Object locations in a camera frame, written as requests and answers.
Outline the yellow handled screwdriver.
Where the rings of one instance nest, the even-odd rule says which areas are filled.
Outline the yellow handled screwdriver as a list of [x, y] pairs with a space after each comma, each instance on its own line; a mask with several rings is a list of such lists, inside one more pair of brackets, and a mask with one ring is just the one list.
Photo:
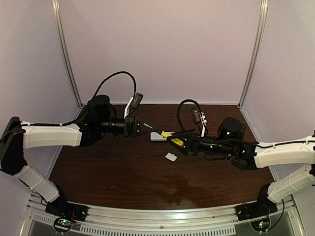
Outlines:
[[165, 132], [165, 131], [162, 131], [160, 129], [157, 129], [155, 132], [157, 132], [161, 136], [165, 137], [166, 139], [168, 137], [171, 137], [170, 141], [172, 141], [173, 143], [177, 144], [180, 147], [182, 147], [184, 145], [184, 142], [182, 140], [173, 137], [173, 133], [172, 132]]

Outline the white remote control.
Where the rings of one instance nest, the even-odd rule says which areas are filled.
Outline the white remote control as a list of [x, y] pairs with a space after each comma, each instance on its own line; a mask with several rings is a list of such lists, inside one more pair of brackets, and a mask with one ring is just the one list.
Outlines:
[[158, 134], [157, 132], [150, 133], [150, 141], [151, 142], [166, 142], [166, 138]]

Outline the white battery cover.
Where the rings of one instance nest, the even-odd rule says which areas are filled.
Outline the white battery cover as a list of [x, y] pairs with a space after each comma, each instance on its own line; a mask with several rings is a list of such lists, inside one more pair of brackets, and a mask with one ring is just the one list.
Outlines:
[[177, 160], [177, 156], [175, 156], [174, 154], [172, 153], [168, 153], [165, 158], [171, 162], [175, 162]]

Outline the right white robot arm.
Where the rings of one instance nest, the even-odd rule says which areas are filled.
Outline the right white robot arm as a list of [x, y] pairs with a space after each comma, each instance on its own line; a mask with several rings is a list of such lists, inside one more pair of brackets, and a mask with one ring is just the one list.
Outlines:
[[217, 136], [208, 137], [195, 130], [162, 137], [182, 154], [199, 153], [228, 159], [240, 170], [257, 170], [274, 165], [302, 163], [303, 166], [283, 179], [261, 187], [257, 203], [272, 206], [283, 198], [315, 183], [315, 137], [286, 142], [245, 142], [246, 126], [235, 118], [225, 118]]

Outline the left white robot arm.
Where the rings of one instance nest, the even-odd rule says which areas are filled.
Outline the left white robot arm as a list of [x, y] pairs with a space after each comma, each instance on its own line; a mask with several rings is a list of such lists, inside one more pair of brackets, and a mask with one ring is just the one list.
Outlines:
[[0, 139], [1, 171], [15, 176], [49, 203], [61, 199], [58, 187], [25, 160], [24, 150], [50, 146], [90, 147], [106, 133], [138, 137], [155, 132], [156, 126], [128, 113], [130, 108], [138, 107], [141, 99], [142, 95], [137, 93], [126, 105], [123, 117], [114, 117], [109, 96], [97, 95], [87, 103], [81, 117], [68, 125], [22, 122], [12, 117]]

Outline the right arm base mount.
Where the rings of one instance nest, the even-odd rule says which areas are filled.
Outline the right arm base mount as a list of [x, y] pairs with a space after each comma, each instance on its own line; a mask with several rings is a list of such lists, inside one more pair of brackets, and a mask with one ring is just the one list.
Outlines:
[[277, 212], [276, 204], [258, 202], [242, 203], [235, 207], [239, 221], [249, 220], [251, 228], [257, 233], [266, 233], [271, 228], [270, 214]]

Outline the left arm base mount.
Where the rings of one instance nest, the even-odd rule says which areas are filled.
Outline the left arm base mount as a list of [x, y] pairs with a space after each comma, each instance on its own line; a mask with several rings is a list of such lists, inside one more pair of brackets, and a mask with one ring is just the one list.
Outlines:
[[53, 228], [57, 233], [63, 235], [74, 229], [76, 224], [85, 222], [88, 207], [69, 202], [62, 204], [48, 203], [45, 207], [45, 212], [57, 217], [53, 221]]

